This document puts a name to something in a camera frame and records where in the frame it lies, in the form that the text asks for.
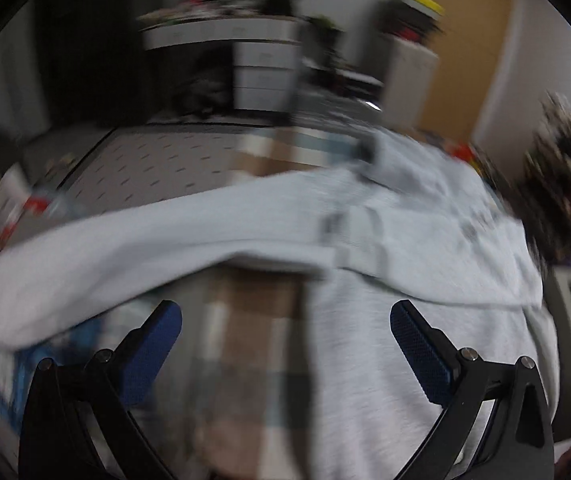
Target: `cluttered items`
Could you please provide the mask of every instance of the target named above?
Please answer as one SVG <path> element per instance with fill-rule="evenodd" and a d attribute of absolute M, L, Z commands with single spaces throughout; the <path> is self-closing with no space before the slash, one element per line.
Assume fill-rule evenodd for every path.
<path fill-rule="evenodd" d="M 518 214 L 550 263 L 571 265 L 571 110 L 562 96 L 543 102 L 524 170 Z"/>
<path fill-rule="evenodd" d="M 8 244 L 85 216 L 63 193 L 28 182 L 20 148 L 0 130 L 0 252 Z"/>

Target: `mattress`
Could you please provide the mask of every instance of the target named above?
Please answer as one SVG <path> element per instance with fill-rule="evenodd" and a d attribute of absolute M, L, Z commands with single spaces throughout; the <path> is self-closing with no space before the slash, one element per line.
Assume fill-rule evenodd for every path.
<path fill-rule="evenodd" d="M 216 189 L 226 184 L 238 135 L 154 128 L 109 140 L 68 194 L 101 214 Z"/>
<path fill-rule="evenodd" d="M 92 160 L 85 168 L 79 179 L 75 180 L 70 187 L 70 193 L 78 194 L 79 200 L 85 200 L 84 204 L 88 209 L 101 213 L 103 210 L 138 205 L 140 202 L 145 202 L 146 200 L 147 202 L 145 203 L 149 203 L 162 200 L 163 198 L 171 198 L 169 196 L 165 197 L 165 195 L 157 197 L 155 192 L 143 192 L 144 190 L 147 191 L 146 186 L 154 188 L 161 184 L 158 182 L 154 184 L 154 186 L 150 186 L 154 180 L 150 181 L 151 176 L 149 173 L 153 170 L 158 171 L 159 174 L 162 173 L 166 175 L 164 178 L 168 179 L 167 182 L 164 183 L 164 187 L 159 189 L 165 189 L 168 194 L 182 196 L 183 194 L 197 192 L 197 190 L 205 190 L 208 186 L 217 187 L 219 183 L 223 185 L 226 182 L 226 178 L 232 181 L 247 180 L 248 178 L 279 173 L 280 171 L 307 170 L 318 166 L 330 166 L 347 160 L 351 156 L 350 154 L 354 148 L 354 139 L 346 139 L 345 136 L 327 134 L 325 132 L 307 130 L 304 128 L 266 128 L 255 130 L 245 136 L 238 136 L 238 139 L 206 139 L 201 137 L 202 135 L 208 134 L 200 134 L 198 137 L 189 137 L 188 135 L 189 134 L 184 133 L 164 134 L 162 132 L 156 132 L 155 134 L 132 134 L 117 137 L 111 140 L 105 149 L 98 154 L 97 158 Z M 171 136 L 177 137 L 171 138 L 170 141 L 166 140 Z M 210 144 L 212 152 L 217 152 L 214 156 L 210 153 L 210 158 L 201 159 L 201 157 L 208 156 L 207 152 L 205 152 L 206 148 L 204 144 L 198 145 L 201 139 L 203 139 L 203 142 L 205 140 L 220 141 Z M 227 149 L 230 145 L 228 144 L 230 140 L 235 142 L 236 149 Z M 188 155 L 185 153 L 190 152 L 187 150 L 194 150 L 192 153 L 198 156 L 192 156 L 191 159 L 188 160 Z M 230 153 L 229 160 L 224 159 L 226 156 L 225 152 Z M 187 172 L 187 169 L 174 171 L 174 173 L 179 174 L 179 176 L 172 177 L 172 174 L 167 171 L 167 168 L 174 168 L 174 166 L 171 165 L 181 164 L 182 160 L 185 160 L 186 164 L 192 164 L 192 169 L 190 169 L 190 172 Z M 120 173 L 119 169 L 126 161 L 126 166 L 128 166 L 128 171 L 130 171 L 127 178 L 130 180 L 125 182 L 122 186 L 132 187 L 124 189 L 123 192 L 117 192 L 116 198 L 105 197 L 105 200 L 103 200 L 105 195 L 101 196 L 101 192 L 105 191 L 99 191 L 100 186 L 106 186 L 104 189 L 110 189 L 107 186 L 115 185 L 121 187 L 121 182 L 126 179 L 126 176 L 123 177 L 123 180 L 118 182 L 115 179 L 115 174 Z M 143 164 L 145 163 L 149 163 L 150 165 L 144 167 Z M 145 171 L 145 169 L 150 166 L 152 166 L 152 169 Z M 176 166 L 174 169 L 177 168 L 185 168 L 185 166 Z M 196 187 L 196 183 L 194 183 L 194 186 L 187 186 L 187 184 L 190 183 L 190 178 L 194 178 L 194 175 L 197 174 L 203 174 L 203 171 L 209 171 L 211 175 L 228 174 L 224 174 L 220 181 L 217 180 L 219 177 L 216 176 L 211 177 L 212 180 L 207 182 L 202 181 L 199 187 Z M 133 190 L 136 189 L 140 189 L 141 196 L 137 196 L 136 200 L 134 196 L 126 200 L 126 197 L 130 194 L 134 195 Z M 189 323 L 188 319 L 185 319 L 185 325 L 187 326 L 189 324 L 190 326 L 200 327 L 198 330 L 190 332 L 187 338 L 183 339 L 184 336 L 182 336 L 182 338 L 179 339 L 179 342 L 175 346 L 176 352 L 172 350 L 171 354 L 176 359 L 168 360 L 168 363 L 171 364 L 168 364 L 168 367 L 164 367 L 164 369 L 173 371 L 167 372 L 165 375 L 162 372 L 159 376 L 160 380 L 158 384 L 164 384 L 164 386 L 158 390 L 159 399 L 161 400 L 158 405 L 163 405 L 166 408 L 170 407 L 171 412 L 164 413 L 162 417 L 146 410 L 143 410 L 140 414 L 140 416 L 142 416 L 141 423 L 143 426 L 145 426 L 146 423 L 152 427 L 156 424 L 161 424 L 163 428 L 162 431 L 150 433 L 150 440 L 153 446 L 159 450 L 166 463 L 168 463 L 171 468 L 172 466 L 176 466 L 175 471 L 178 471 L 187 452 L 185 450 L 186 439 L 184 432 L 187 424 L 187 419 L 185 418 L 186 413 L 190 412 L 195 406 L 194 393 L 198 393 L 198 388 L 207 386 L 206 383 L 201 383 L 197 384 L 196 389 L 193 388 L 194 367 L 199 364 L 203 366 L 207 364 L 210 367 L 207 369 L 211 369 L 212 366 L 216 364 L 214 362 L 207 362 L 207 360 L 204 361 L 203 359 L 199 360 L 198 358 L 199 352 L 203 350 L 203 342 L 207 341 L 207 338 L 203 338 L 208 333 L 204 328 L 206 322 L 203 320 L 203 316 L 212 315 L 214 312 L 221 313 L 225 311 L 227 313 L 226 319 L 235 319 L 235 316 L 240 316 L 241 314 L 243 314 L 245 318 L 248 318 L 250 314 L 254 315 L 254 310 L 256 310 L 257 314 L 260 314 L 260 316 L 257 315 L 257 317 L 265 319 L 265 313 L 270 312 L 270 305 L 274 303 L 272 300 L 274 299 L 273 294 L 275 292 L 279 293 L 279 297 L 284 297 L 284 294 L 291 297 L 292 304 L 290 306 L 293 308 L 296 307 L 296 301 L 297 298 L 299 298 L 300 280 L 277 278 L 275 276 L 258 276 L 238 272 L 230 273 L 225 269 L 223 270 L 224 280 L 221 281 L 218 276 L 217 283 L 219 286 L 214 287 L 214 290 L 217 290 L 216 297 L 206 298 L 205 296 L 205 292 L 212 288 L 211 280 L 214 279 L 212 274 L 209 276 L 200 276 L 196 282 L 191 282 L 187 285 L 182 283 L 183 280 L 178 280 L 178 282 L 170 285 L 171 288 L 174 287 L 173 290 L 171 288 L 165 288 L 160 291 L 155 291 L 152 295 L 152 299 L 147 304 L 122 308 L 121 311 L 123 312 L 121 312 L 121 314 L 127 313 L 128 310 L 130 314 L 132 314 L 133 309 L 138 312 L 138 314 L 135 312 L 133 318 L 124 316 L 125 319 L 130 319 L 129 322 L 119 320 L 123 318 L 119 308 L 110 311 L 114 312 L 112 323 L 103 326 L 98 331 L 97 339 L 91 343 L 95 349 L 115 347 L 127 330 L 135 328 L 137 322 L 139 324 L 142 322 L 145 318 L 145 312 L 149 312 L 155 304 L 155 301 L 160 298 L 169 298 L 177 301 L 184 309 L 184 318 L 186 316 L 192 317 Z M 185 290 L 190 292 L 181 292 L 184 290 L 184 286 L 187 287 Z M 298 316 L 294 316 L 294 314 L 291 315 L 292 319 L 290 319 L 290 317 L 283 317 L 281 313 L 279 316 L 274 317 L 273 322 L 275 326 L 278 325 L 279 327 L 281 327 L 284 322 L 288 322 L 288 326 L 291 326 L 290 330 L 296 328 L 296 332 L 293 332 L 293 334 L 300 335 L 299 332 L 302 330 L 300 326 L 301 323 L 298 321 Z M 112 330 L 110 326 L 120 327 L 120 329 Z M 282 332 L 283 330 L 276 330 L 274 334 L 278 335 Z M 270 352 L 277 349 L 279 353 L 283 353 L 283 355 L 287 355 L 293 350 L 287 346 L 287 341 L 281 341 L 279 338 L 272 338 L 266 341 L 262 340 L 262 344 L 268 345 Z M 296 368 L 296 370 L 289 369 L 289 366 L 291 366 L 291 363 L 288 363 L 287 367 L 284 367 L 283 376 L 288 378 L 295 377 L 300 380 L 299 382 L 305 382 L 307 379 L 307 370 L 305 370 L 304 367 L 301 367 L 300 370 L 299 368 Z M 309 395 L 307 387 L 303 388 L 302 391 L 305 396 Z M 225 394 L 225 389 L 223 388 L 220 392 Z M 273 412 L 274 407 L 278 406 L 278 397 L 280 396 L 278 391 L 275 391 L 275 394 L 276 400 L 273 402 L 270 398 L 266 397 L 264 399 L 266 404 L 264 406 L 265 410 L 262 410 L 262 412 Z M 296 436 L 298 434 L 297 432 L 300 433 L 302 429 L 292 426 L 291 421 L 282 428 L 271 428 L 270 421 L 267 419 L 259 420 L 258 424 L 256 422 L 257 421 L 254 422 L 255 426 L 265 426 L 265 434 L 270 436 L 271 440 L 268 439 L 264 442 L 264 446 L 261 447 L 261 455 L 254 459 L 256 460 L 256 464 L 259 462 L 261 464 L 268 463 L 272 470 L 267 470 L 265 466 L 261 466 L 257 476 L 254 478 L 276 478 L 274 476 L 275 474 L 277 474 L 278 478 L 298 478 L 300 470 L 297 470 L 297 460 L 292 457 L 292 450 L 284 450 L 283 445 L 290 437 Z M 277 440 L 274 440 L 274 434 L 276 434 L 275 429 L 279 430 L 280 437 L 277 440 L 281 442 L 281 444 L 275 444 L 277 442 Z M 229 471 L 238 461 L 234 458 L 233 454 L 230 454 L 232 448 L 228 449 L 232 446 L 234 440 L 233 435 L 235 431 L 232 431 L 234 428 L 227 428 L 227 430 L 229 430 L 227 433 L 224 431 L 218 435 L 221 437 L 221 439 L 219 439 L 221 445 L 217 447 L 217 449 L 209 449 L 207 459 L 209 463 L 218 463 L 220 469 Z M 152 437 L 153 434 L 158 435 L 158 438 Z M 101 444 L 99 438 L 97 438 L 97 448 L 104 462 L 109 464 L 110 456 L 107 454 L 107 450 L 104 444 Z M 16 463 L 17 449 L 18 439 L 16 438 L 16 433 L 12 432 L 11 426 L 0 418 L 0 450 L 10 463 L 12 463 L 12 461 Z"/>

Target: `bed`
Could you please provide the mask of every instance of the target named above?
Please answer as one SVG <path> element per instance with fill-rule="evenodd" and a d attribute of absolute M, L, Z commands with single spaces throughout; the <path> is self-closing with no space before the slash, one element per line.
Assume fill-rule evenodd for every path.
<path fill-rule="evenodd" d="M 307 128 L 259 128 L 241 135 L 165 130 L 126 130 L 114 136 L 70 183 L 70 196 L 89 212 L 101 214 L 283 171 L 331 166 L 351 158 L 356 144 L 349 136 Z M 203 165 L 208 178 L 201 178 L 204 172 L 199 166 Z M 153 192 L 137 192 L 156 180 L 161 182 L 152 186 Z M 111 196 L 105 193 L 108 186 L 116 188 Z M 203 327 L 222 318 L 227 320 L 227 326 L 219 327 L 219 340 L 211 332 L 184 332 L 155 382 L 156 404 L 171 407 L 170 412 L 144 406 L 135 414 L 144 431 L 162 435 L 152 441 L 166 463 L 177 473 L 187 463 L 192 475 L 206 475 L 209 466 L 232 478 L 300 478 L 306 463 L 305 439 L 292 437 L 305 436 L 310 399 L 303 348 L 302 286 L 303 277 L 295 274 L 223 266 L 151 291 L 113 309 L 102 320 L 83 323 L 70 331 L 62 344 L 53 341 L 45 348 L 20 355 L 0 351 L 0 452 L 16 469 L 17 431 L 29 378 L 26 370 L 33 369 L 46 354 L 57 356 L 57 362 L 65 362 L 70 340 L 75 347 L 72 359 L 87 358 L 99 348 L 115 348 L 128 330 L 140 326 L 161 299 L 169 298 L 181 305 L 185 322 L 191 326 Z M 262 327 L 271 336 L 248 339 L 246 326 Z M 227 352 L 225 358 L 232 363 L 223 360 L 220 345 L 235 349 L 233 354 Z M 256 361 L 266 354 L 272 356 L 270 362 Z M 14 384 L 19 373 L 13 366 L 8 367 L 8 362 L 21 363 L 23 383 L 17 391 L 9 385 Z M 167 373 L 170 368 L 175 372 Z M 255 393 L 248 398 L 244 396 L 247 386 L 244 388 L 242 378 L 251 369 L 256 372 L 252 388 Z M 179 392 L 183 401 L 163 402 L 163 393 L 167 391 L 173 395 Z M 211 391 L 219 397 L 207 403 L 210 410 L 215 406 L 214 418 L 213 412 L 203 412 L 205 402 L 194 404 L 194 398 L 205 399 Z M 294 395 L 284 396 L 283 391 Z M 236 415 L 242 413 L 241 422 L 235 426 L 217 424 L 217 420 L 227 418 L 229 410 L 235 410 Z M 286 410 L 294 416 L 287 416 Z M 196 432 L 202 436 L 199 463 L 187 460 L 194 452 L 185 449 L 188 411 L 198 414 L 194 420 L 201 420 Z M 165 427 L 157 431 L 163 421 Z M 252 443 L 244 450 L 257 451 L 246 451 L 241 460 L 237 449 L 240 434 Z M 110 456 L 104 456 L 107 450 L 98 432 L 93 436 L 104 462 L 115 466 Z M 202 446 L 205 441 L 217 442 L 217 447 Z M 297 449 L 291 447 L 291 442 L 298 443 Z"/>

